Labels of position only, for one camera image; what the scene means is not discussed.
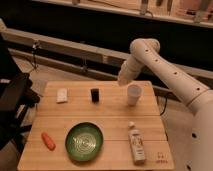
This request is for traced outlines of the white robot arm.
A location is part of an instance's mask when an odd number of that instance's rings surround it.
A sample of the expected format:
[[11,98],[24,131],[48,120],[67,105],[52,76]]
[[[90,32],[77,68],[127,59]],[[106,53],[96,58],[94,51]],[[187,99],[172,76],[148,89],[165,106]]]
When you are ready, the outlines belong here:
[[118,74],[120,86],[129,84],[147,66],[194,114],[190,171],[213,171],[213,90],[159,55],[156,39],[138,38]]

